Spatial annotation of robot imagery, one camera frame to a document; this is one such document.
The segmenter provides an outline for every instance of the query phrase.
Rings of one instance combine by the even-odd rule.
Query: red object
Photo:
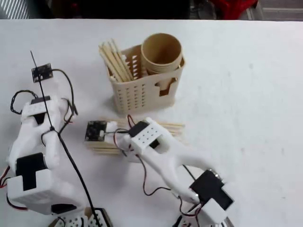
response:
[[[223,20],[237,20],[240,14],[251,6],[256,7],[258,0],[210,0],[223,12]]]

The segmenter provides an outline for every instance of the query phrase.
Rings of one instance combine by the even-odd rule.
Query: white connector block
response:
[[[75,210],[64,213],[66,215],[77,210],[83,210],[87,203],[82,190],[62,181],[49,169],[37,171],[36,188],[27,191],[23,190],[22,176],[8,179],[8,197],[12,201],[24,204],[29,210],[45,215],[53,214],[51,205],[54,204],[72,204],[77,207]]]

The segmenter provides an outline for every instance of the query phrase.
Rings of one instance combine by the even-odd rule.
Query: wooden chopstick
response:
[[[112,65],[112,63],[110,62],[110,60],[107,58],[106,54],[104,53],[102,47],[99,46],[99,54],[101,55],[101,57],[104,59],[106,65],[109,67],[109,69],[112,71],[112,73],[114,74],[116,80],[118,82],[123,82],[122,79],[120,78],[120,75],[118,74],[118,72],[115,70],[114,66]]]
[[[110,51],[109,47],[107,47],[105,44],[102,44],[102,49],[105,52],[106,56],[109,58],[111,63],[113,64],[114,68],[118,72],[119,76],[121,77],[123,82],[126,82],[128,79],[126,78],[125,74],[122,72],[121,68],[119,67],[118,62],[116,61],[113,53]]]
[[[118,53],[115,51],[113,45],[112,45],[110,42],[108,42],[108,45],[109,45],[109,47],[110,47],[110,49],[111,49],[111,52],[113,53],[113,55],[114,55],[116,61],[118,62],[120,69],[122,70],[122,72],[124,73],[124,75],[127,77],[127,80],[128,80],[128,81],[131,81],[132,79],[131,79],[131,77],[128,75],[128,73],[127,73],[127,71],[126,71],[126,69],[125,69],[125,67],[124,67],[124,65],[123,65],[123,63],[122,63],[122,59],[120,59],[120,57],[118,56]]]
[[[121,59],[121,61],[122,61],[123,65],[124,65],[124,67],[125,67],[128,75],[129,75],[129,77],[131,78],[131,80],[134,80],[133,75],[132,75],[131,71],[129,70],[128,65],[123,60],[122,53],[121,53],[120,49],[118,48],[118,46],[117,46],[116,42],[114,41],[114,39],[112,39],[112,43],[114,44],[114,47],[115,47],[115,49],[116,49],[116,51],[118,53],[118,56],[120,57],[120,59]]]

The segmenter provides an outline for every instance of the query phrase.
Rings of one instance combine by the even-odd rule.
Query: bundle of chopsticks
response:
[[[127,120],[126,119],[110,119],[110,118],[101,118],[101,121],[106,122],[117,122],[118,128],[127,128]],[[180,123],[170,123],[170,122],[158,122],[161,126],[166,128],[173,137],[178,139],[179,141],[184,142],[183,140],[183,129],[185,127],[184,124]],[[113,144],[106,143],[104,141],[86,141],[85,145],[95,151],[100,155],[119,155],[121,151]]]
[[[102,43],[102,45],[99,45],[99,53],[114,75],[111,76],[110,79],[114,82],[128,82],[134,80],[116,42],[111,39],[111,42],[108,42],[107,44]]]

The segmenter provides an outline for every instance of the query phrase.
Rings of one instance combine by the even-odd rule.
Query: cup rim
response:
[[[179,45],[180,45],[180,53],[179,53],[178,57],[177,57],[174,61],[172,61],[172,62],[170,62],[170,63],[166,63],[166,64],[157,64],[157,63],[154,63],[154,62],[152,62],[152,61],[150,61],[150,60],[147,59],[147,57],[145,56],[145,54],[144,54],[144,52],[143,52],[143,46],[144,46],[145,41],[146,41],[147,39],[149,39],[151,36],[154,36],[154,35],[169,35],[169,36],[171,36],[171,37],[173,37],[174,39],[177,40],[177,42],[178,42]],[[171,34],[167,34],[167,33],[155,33],[155,34],[152,34],[152,35],[150,35],[149,37],[147,37],[147,38],[143,41],[143,43],[141,44],[141,55],[143,56],[144,60],[147,61],[149,64],[152,64],[152,65],[154,65],[154,66],[165,67],[165,66],[169,66],[169,65],[175,63],[175,62],[180,58],[180,56],[181,56],[181,60],[182,60],[182,45],[181,45],[180,41],[179,41],[176,37],[174,37],[173,35],[171,35]]]

